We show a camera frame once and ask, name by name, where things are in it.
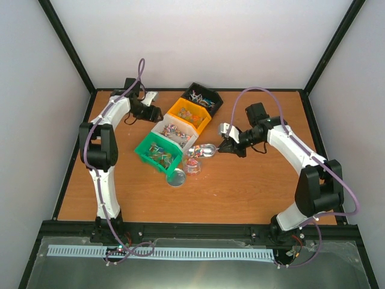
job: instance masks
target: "plastic bin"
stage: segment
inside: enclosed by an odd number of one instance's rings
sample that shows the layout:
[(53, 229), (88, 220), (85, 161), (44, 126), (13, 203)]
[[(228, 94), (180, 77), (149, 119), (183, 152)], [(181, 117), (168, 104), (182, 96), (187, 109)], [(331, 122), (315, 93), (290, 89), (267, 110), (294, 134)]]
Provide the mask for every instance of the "plastic bin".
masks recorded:
[[(195, 116), (202, 117), (203, 120), (200, 123), (200, 125), (195, 126), (193, 123), (179, 117), (178, 113), (182, 108), (190, 111), (190, 113), (195, 115)], [(210, 114), (208, 113), (208, 111), (204, 107), (201, 107), (200, 105), (197, 105), (197, 104), (195, 104), (191, 101), (188, 101), (184, 98), (179, 98), (177, 100), (177, 102), (175, 102), (175, 104), (170, 108), (170, 110), (167, 113), (171, 114), (173, 117), (183, 121), (184, 123), (187, 123), (190, 126), (192, 126), (198, 135), (200, 135), (202, 133), (203, 129), (206, 127), (206, 125), (211, 120)]]
[[(162, 147), (165, 152), (170, 153), (174, 158), (173, 162), (167, 169), (165, 169), (161, 164), (157, 163), (155, 160), (148, 156), (151, 144), (153, 142), (155, 142), (157, 146)], [(168, 141), (166, 138), (154, 134), (153, 132), (150, 132), (147, 137), (138, 145), (138, 147), (135, 149), (135, 153), (139, 155), (140, 159), (144, 163), (156, 167), (159, 172), (163, 172), (167, 176), (170, 176), (174, 172), (174, 169), (182, 161), (182, 151), (179, 149), (179, 147), (173, 142)]]
[[(168, 136), (162, 135), (165, 126), (175, 125), (176, 129), (183, 134), (189, 135), (190, 139), (177, 136), (175, 133), (170, 133)], [(172, 115), (166, 113), (161, 122), (158, 122), (151, 131), (155, 134), (159, 134), (160, 137), (166, 138), (168, 141), (172, 141), (175, 145), (181, 149), (182, 152), (186, 152), (198, 138), (198, 133), (195, 131), (192, 125), (181, 121), (173, 117)]]
[[(201, 95), (202, 98), (206, 98), (214, 103), (213, 107), (208, 107), (207, 105), (200, 103), (197, 101), (197, 99), (194, 99), (194, 97), (191, 96), (191, 93), (194, 92), (195, 95)], [(207, 89), (206, 87), (203, 87), (200, 84), (193, 83), (190, 85), (188, 90), (182, 95), (182, 98), (187, 99), (188, 101), (191, 101), (197, 105), (200, 105), (207, 109), (208, 113), (211, 117), (214, 116), (215, 113), (219, 110), (219, 108), (223, 105), (223, 100), (219, 96), (219, 94), (213, 90)]]

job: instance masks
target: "robotic arm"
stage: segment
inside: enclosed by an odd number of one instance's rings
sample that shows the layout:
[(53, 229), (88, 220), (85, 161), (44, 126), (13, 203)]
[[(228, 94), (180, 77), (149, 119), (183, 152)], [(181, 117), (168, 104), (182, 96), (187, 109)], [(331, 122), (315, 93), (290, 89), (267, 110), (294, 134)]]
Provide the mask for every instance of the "robotic arm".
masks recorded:
[[(283, 242), (307, 219), (314, 215), (330, 211), (343, 204), (342, 186), (313, 161), (282, 127), (279, 117), (270, 117), (262, 103), (246, 108), (247, 117), (252, 129), (242, 132), (228, 123), (221, 123), (219, 134), (224, 138), (218, 152), (237, 154), (246, 157), (246, 148), (257, 143), (267, 142), (275, 147), (293, 166), (299, 175), (295, 202), (284, 212), (271, 219), (270, 233), (272, 241)], [(336, 160), (327, 161), (313, 152), (286, 125), (291, 137), (298, 140), (312, 157), (317, 157), (334, 173), (342, 178), (340, 164)]]
[[(132, 83), (134, 83), (134, 81), (135, 78), (127, 78), (125, 87), (128, 88)], [(145, 98), (139, 100), (138, 95), (140, 92), (140, 83), (137, 83), (130, 93), (121, 98), (120, 96), (124, 91), (125, 90), (115, 90), (111, 93), (109, 102), (103, 109), (103, 111), (108, 110), (108, 112), (104, 115), (102, 121), (99, 122), (97, 128), (91, 136), (91, 140), (93, 140), (94, 143), (90, 142), (87, 149), (87, 161), (90, 165), (97, 168), (98, 172), (97, 174), (95, 170), (90, 170), (97, 198), (96, 221), (103, 223), (106, 219), (99, 199), (99, 194), (97, 193), (97, 175), (99, 175), (100, 190), (105, 208), (109, 219), (111, 219), (111, 223), (115, 224), (115, 226), (117, 226), (117, 220), (122, 220), (122, 214), (116, 199), (114, 184), (114, 169), (118, 159), (118, 147), (114, 131), (121, 119), (127, 113), (132, 113), (137, 119), (148, 120), (151, 122), (158, 122), (163, 119), (160, 108), (151, 105), (151, 103), (158, 97), (157, 92), (147, 92)], [(99, 117), (93, 119), (91, 122), (84, 122), (80, 125), (79, 144), (81, 161), (83, 163), (86, 138), (91, 130), (91, 127), (96, 123), (98, 118)]]

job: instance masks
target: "white bin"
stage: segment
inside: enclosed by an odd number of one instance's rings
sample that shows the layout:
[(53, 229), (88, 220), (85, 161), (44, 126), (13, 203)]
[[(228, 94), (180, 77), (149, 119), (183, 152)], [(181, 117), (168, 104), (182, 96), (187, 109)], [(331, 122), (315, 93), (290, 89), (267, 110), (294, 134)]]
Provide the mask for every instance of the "white bin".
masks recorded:
[[(187, 140), (187, 138), (179, 137), (173, 133), (168, 135), (167, 137), (162, 135), (162, 132), (164, 131), (165, 126), (168, 126), (169, 124), (176, 125), (176, 129), (181, 133), (189, 135), (190, 139)], [(171, 141), (176, 145), (178, 145), (178, 147), (181, 149), (183, 153), (186, 152), (191, 146), (193, 146), (193, 144), (198, 138), (198, 134), (195, 131), (195, 129), (192, 127), (192, 125), (188, 125), (187, 123), (180, 121), (179, 119), (169, 115), (168, 113), (165, 114), (165, 116), (163, 117), (163, 120), (161, 122), (158, 122), (151, 131), (167, 139), (168, 141)]]

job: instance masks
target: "black bin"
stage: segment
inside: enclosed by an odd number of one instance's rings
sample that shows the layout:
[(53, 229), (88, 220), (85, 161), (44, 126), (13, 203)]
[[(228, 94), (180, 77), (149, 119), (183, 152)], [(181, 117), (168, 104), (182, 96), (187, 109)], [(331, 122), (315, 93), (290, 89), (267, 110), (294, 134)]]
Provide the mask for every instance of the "black bin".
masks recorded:
[[(223, 104), (223, 100), (217, 92), (207, 89), (206, 87), (203, 87), (202, 85), (197, 84), (195, 82), (193, 82), (188, 88), (188, 90), (185, 91), (185, 93), (182, 95), (182, 98), (187, 99), (188, 101), (191, 101), (197, 105), (200, 105), (201, 107), (204, 107), (211, 117), (213, 117), (214, 114), (217, 113), (217, 111)], [(207, 102), (208, 104), (206, 105), (204, 101), (200, 101), (201, 98), (207, 99), (212, 103)]]

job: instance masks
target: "table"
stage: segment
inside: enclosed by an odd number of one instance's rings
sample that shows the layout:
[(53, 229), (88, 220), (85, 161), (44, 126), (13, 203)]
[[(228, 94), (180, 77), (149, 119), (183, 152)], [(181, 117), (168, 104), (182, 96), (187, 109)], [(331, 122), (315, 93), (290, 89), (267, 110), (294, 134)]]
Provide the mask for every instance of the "table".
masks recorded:
[[(90, 120), (108, 102), (111, 92), (98, 92)], [(239, 92), (219, 92), (224, 104), (205, 128), (196, 144), (218, 146), (221, 122), (230, 122), (232, 107)], [(274, 92), (285, 120), (300, 139), (314, 149), (312, 136), (298, 92)], [(156, 105), (162, 112), (177, 101), (182, 92), (161, 91)], [(250, 128), (245, 108), (262, 102), (270, 116), (279, 115), (273, 99), (264, 92), (248, 92), (238, 102), (234, 125)], [(270, 218), (294, 201), (298, 176), (285, 158), (267, 145), (266, 155), (247, 149), (246, 158), (233, 154), (216, 154), (203, 160), (202, 171), (188, 176), (179, 188), (170, 187), (165, 175), (142, 163), (134, 149), (154, 127), (154, 123), (137, 121), (129, 126), (122, 122), (115, 130), (119, 158), (115, 168), (115, 188), (126, 222), (167, 223), (238, 223), (269, 224)], [(96, 197), (91, 176), (78, 155), (58, 220), (94, 220)], [(333, 216), (323, 217), (320, 224), (335, 225)]]

